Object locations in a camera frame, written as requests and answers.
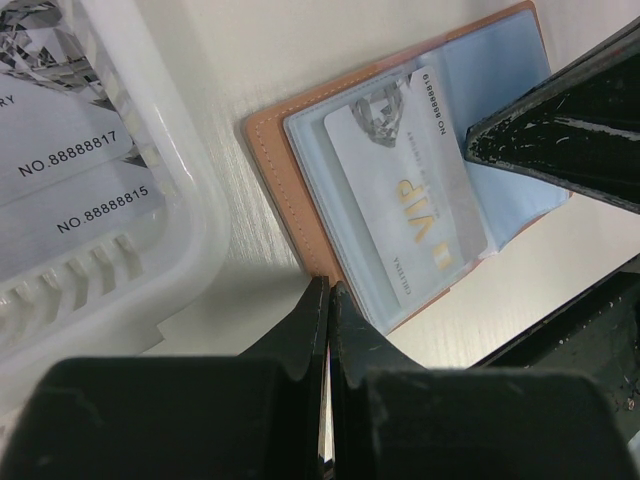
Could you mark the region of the white plastic basket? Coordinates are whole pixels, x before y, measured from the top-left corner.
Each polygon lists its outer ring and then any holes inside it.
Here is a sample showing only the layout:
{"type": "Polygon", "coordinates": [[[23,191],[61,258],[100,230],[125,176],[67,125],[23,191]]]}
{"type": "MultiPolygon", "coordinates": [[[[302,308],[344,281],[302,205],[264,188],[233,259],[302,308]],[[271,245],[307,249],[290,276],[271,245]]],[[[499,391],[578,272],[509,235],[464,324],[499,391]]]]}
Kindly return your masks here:
{"type": "Polygon", "coordinates": [[[215,278],[228,204],[133,1],[1,5],[1,409],[138,355],[215,278]]]}

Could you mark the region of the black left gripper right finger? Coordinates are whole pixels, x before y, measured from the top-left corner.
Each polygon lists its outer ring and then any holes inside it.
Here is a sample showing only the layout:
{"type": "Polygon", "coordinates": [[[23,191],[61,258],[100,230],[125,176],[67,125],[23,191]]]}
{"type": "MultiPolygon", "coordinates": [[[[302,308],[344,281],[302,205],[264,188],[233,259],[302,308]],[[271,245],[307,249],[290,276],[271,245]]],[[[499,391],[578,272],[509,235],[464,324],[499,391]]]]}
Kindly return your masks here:
{"type": "Polygon", "coordinates": [[[519,368],[428,369],[359,312],[343,284],[328,317],[338,479],[635,479],[589,377],[519,368]]]}

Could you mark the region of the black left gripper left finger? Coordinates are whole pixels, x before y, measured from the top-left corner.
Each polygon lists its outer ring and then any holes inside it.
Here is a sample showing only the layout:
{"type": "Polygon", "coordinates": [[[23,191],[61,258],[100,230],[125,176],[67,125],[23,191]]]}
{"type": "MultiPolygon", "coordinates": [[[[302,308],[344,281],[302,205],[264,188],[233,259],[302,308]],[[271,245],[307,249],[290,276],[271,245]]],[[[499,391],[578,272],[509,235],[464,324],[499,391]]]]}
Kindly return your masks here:
{"type": "Polygon", "coordinates": [[[36,385],[5,479],[319,479],[330,286],[237,356],[77,357],[36,385]]]}

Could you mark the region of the tan leather card holder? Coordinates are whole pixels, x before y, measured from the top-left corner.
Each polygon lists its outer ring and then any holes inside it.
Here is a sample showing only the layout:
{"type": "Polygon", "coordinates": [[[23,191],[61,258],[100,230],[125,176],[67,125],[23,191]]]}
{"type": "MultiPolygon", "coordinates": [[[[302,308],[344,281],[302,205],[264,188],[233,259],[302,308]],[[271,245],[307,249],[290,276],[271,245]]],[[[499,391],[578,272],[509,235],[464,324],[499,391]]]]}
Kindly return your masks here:
{"type": "Polygon", "coordinates": [[[523,1],[251,115],[244,134],[314,276],[389,333],[565,204],[467,162],[467,130],[549,76],[523,1]]]}

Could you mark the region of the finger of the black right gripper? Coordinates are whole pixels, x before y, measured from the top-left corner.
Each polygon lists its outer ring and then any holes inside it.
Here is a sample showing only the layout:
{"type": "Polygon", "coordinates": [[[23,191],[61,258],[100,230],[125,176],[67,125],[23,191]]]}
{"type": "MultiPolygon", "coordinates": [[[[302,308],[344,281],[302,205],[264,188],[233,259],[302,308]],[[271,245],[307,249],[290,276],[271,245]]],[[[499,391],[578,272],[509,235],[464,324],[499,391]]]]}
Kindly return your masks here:
{"type": "Polygon", "coordinates": [[[465,157],[636,213],[639,78],[598,76],[561,92],[531,91],[470,127],[465,157]]]}
{"type": "Polygon", "coordinates": [[[485,123],[525,118],[586,123],[639,121],[639,20],[634,19],[485,123]]]}

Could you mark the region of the silver VIP card 88888819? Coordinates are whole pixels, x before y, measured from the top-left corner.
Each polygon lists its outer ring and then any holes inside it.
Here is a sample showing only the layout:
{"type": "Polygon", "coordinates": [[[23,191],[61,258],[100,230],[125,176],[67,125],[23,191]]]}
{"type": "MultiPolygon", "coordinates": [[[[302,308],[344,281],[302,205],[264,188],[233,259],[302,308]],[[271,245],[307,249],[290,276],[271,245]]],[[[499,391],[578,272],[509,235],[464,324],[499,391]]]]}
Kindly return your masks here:
{"type": "Polygon", "coordinates": [[[440,294],[488,247],[433,66],[324,119],[402,308],[440,294]]]}

